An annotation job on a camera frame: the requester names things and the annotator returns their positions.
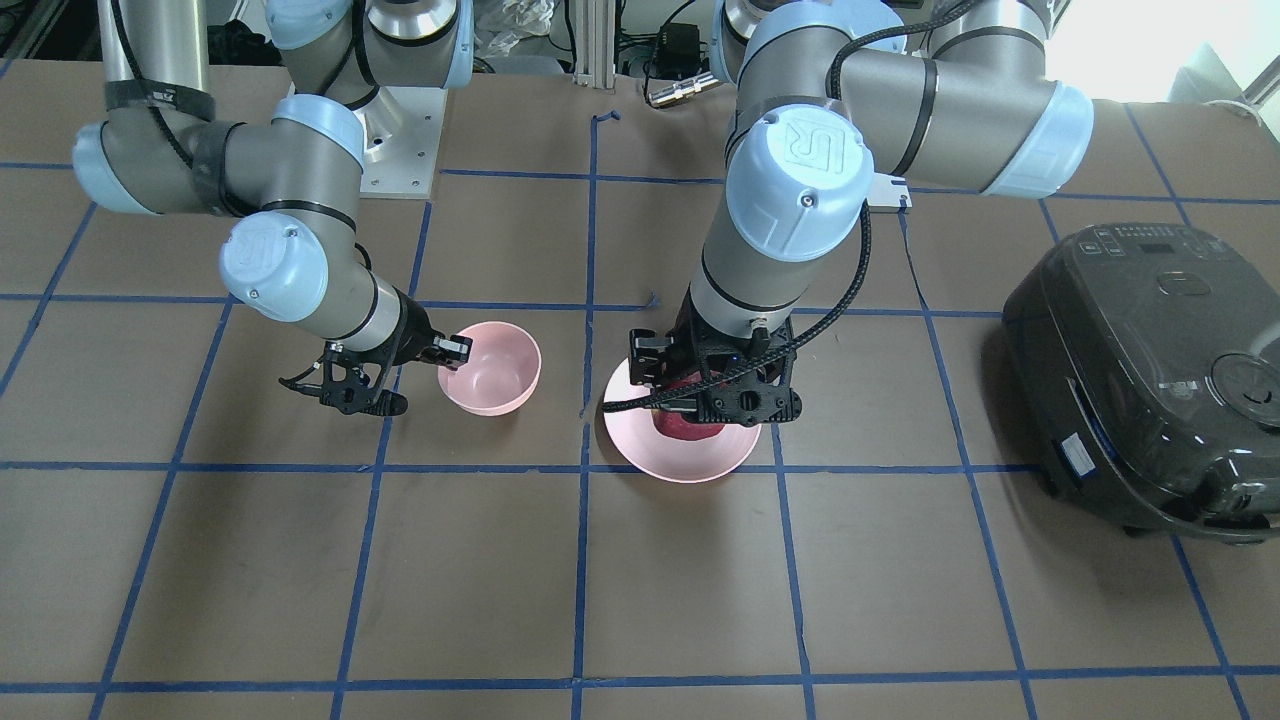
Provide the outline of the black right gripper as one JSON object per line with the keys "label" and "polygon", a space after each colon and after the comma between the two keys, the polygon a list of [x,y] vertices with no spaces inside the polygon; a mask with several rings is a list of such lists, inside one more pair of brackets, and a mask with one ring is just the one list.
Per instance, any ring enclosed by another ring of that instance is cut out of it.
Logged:
{"label": "black right gripper", "polygon": [[310,372],[296,378],[280,378],[285,388],[316,398],[321,405],[344,415],[362,413],[374,416],[399,416],[408,409],[408,400],[387,389],[387,373],[410,361],[443,364],[443,333],[430,323],[429,315],[403,292],[396,291],[398,314],[383,342],[366,350],[329,348],[321,357],[323,382],[301,383]]}

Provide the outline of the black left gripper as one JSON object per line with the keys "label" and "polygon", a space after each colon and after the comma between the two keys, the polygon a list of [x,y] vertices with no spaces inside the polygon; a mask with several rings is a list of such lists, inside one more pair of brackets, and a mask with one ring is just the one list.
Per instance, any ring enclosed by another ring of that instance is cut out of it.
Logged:
{"label": "black left gripper", "polygon": [[768,336],[763,332],[749,328],[748,338],[726,334],[705,322],[694,306],[684,305],[666,334],[669,345],[655,355],[654,392],[705,379],[716,383],[666,400],[655,409],[677,413],[692,424],[756,427],[799,419],[803,401],[791,387],[796,352],[778,354],[794,340],[792,322],[783,322]]}

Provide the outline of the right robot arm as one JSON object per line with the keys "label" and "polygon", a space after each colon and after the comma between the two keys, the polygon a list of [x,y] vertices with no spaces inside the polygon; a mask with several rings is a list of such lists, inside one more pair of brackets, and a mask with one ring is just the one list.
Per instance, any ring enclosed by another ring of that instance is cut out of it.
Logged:
{"label": "right robot arm", "polygon": [[271,42],[294,92],[265,126],[219,120],[200,1],[101,1],[108,117],[72,150],[101,208],[234,220],[219,270],[268,319],[321,338],[312,369],[282,384],[346,415],[396,416],[390,369],[454,370],[472,342],[375,274],[357,243],[369,133],[358,110],[390,86],[456,88],[474,72],[468,1],[270,1]]}

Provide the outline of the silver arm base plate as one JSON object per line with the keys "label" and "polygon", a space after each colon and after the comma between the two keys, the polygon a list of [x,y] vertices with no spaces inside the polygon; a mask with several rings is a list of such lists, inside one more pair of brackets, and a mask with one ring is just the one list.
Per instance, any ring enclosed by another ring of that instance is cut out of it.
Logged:
{"label": "silver arm base plate", "polygon": [[364,199],[431,196],[448,97],[444,88],[384,87],[356,111],[366,131]]}

